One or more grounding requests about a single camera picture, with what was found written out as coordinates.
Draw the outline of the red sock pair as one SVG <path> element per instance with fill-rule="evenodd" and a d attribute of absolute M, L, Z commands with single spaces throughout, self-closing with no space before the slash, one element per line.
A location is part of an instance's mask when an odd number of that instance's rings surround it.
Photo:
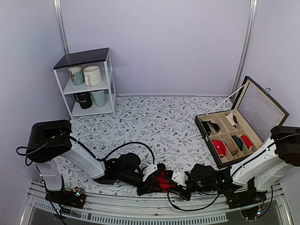
<path fill-rule="evenodd" d="M 166 192 L 169 188 L 174 187 L 174 185 L 170 181 L 165 179 L 165 173 L 164 172 L 156 175 L 155 179 L 158 183 L 158 189 L 161 192 Z"/>

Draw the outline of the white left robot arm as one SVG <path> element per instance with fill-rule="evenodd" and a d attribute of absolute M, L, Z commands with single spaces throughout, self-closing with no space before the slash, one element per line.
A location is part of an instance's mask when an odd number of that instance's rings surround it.
<path fill-rule="evenodd" d="M 46 189 L 59 203 L 66 203 L 70 194 L 64 189 L 56 158 L 63 157 L 81 168 L 99 184 L 114 184 L 120 180 L 137 187 L 137 194 L 162 193 L 164 187 L 156 176 L 164 171 L 163 165 L 152 163 L 140 168 L 141 159 L 134 153 L 122 154 L 118 158 L 96 157 L 82 142 L 72 136 L 68 120 L 36 123 L 31 128 L 26 158 L 32 161 Z"/>

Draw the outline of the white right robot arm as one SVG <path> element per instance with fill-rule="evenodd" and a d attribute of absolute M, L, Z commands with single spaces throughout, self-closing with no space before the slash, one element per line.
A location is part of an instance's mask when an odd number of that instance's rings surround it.
<path fill-rule="evenodd" d="M 190 172 L 172 172 L 167 194 L 190 200 L 196 192 L 215 191 L 228 202 L 253 204 L 265 200 L 265 193 L 286 171 L 300 165 L 300 129 L 275 126 L 271 137 L 239 163 L 222 170 L 196 164 Z"/>

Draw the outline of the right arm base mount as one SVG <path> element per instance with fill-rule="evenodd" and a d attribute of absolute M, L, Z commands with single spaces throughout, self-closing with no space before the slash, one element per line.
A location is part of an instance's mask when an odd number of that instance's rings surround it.
<path fill-rule="evenodd" d="M 274 190 L 271 186 L 271 199 L 268 206 L 265 201 L 267 200 L 266 191 L 258 192 L 255 187 L 254 178 L 247 183 L 247 190 L 243 192 L 226 192 L 225 196 L 229 209 L 246 207 L 252 204 L 257 204 L 256 208 L 249 208 L 241 210 L 241 215 L 248 221 L 257 220 L 264 216 L 271 207 Z"/>

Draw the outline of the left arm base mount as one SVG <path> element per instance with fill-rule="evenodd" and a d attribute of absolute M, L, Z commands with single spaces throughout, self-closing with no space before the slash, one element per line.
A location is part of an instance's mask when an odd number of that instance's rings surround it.
<path fill-rule="evenodd" d="M 66 190 L 62 176 L 60 177 L 60 181 L 62 187 L 58 191 L 50 191 L 44 182 L 46 192 L 45 199 L 49 202 L 57 203 L 59 206 L 83 209 L 86 200 L 86 194 L 83 193 L 83 189 L 75 187 L 75 190 Z"/>

